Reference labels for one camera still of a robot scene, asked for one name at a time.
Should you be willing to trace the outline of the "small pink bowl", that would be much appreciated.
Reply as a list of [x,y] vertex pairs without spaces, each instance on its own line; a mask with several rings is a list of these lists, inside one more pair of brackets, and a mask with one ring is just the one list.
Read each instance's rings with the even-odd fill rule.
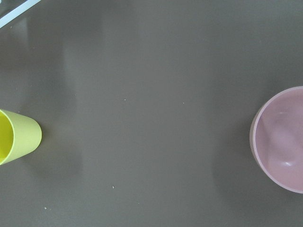
[[271,97],[250,127],[250,148],[258,166],[273,182],[303,192],[303,88]]

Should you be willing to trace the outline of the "yellow plastic cup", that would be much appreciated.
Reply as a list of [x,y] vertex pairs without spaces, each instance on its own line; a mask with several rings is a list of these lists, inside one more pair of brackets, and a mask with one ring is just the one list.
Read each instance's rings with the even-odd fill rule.
[[0,164],[33,152],[42,140],[40,125],[32,118],[0,111]]

